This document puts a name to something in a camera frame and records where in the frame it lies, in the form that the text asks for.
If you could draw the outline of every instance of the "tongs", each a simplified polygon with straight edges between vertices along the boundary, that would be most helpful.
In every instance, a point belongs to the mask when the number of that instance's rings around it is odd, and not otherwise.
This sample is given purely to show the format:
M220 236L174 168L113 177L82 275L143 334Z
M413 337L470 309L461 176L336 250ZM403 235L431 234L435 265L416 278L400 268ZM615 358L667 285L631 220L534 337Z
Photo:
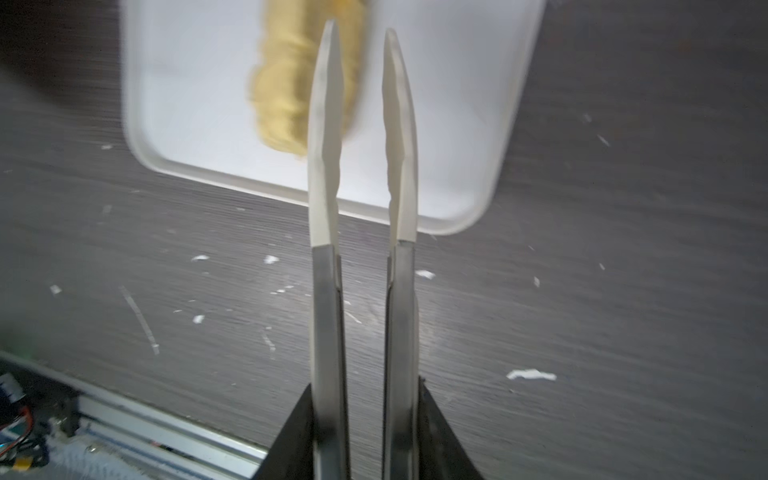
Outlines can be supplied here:
M256 478L350 479L344 299L336 202L343 93L339 31L335 21L330 20L317 55L307 139L314 287L311 382ZM419 381L419 308L414 284L418 154L411 89L397 34L392 29L386 31L384 39L382 98L387 182L392 196L382 478L411 480L419 478L420 472L422 477L430 478L481 478Z

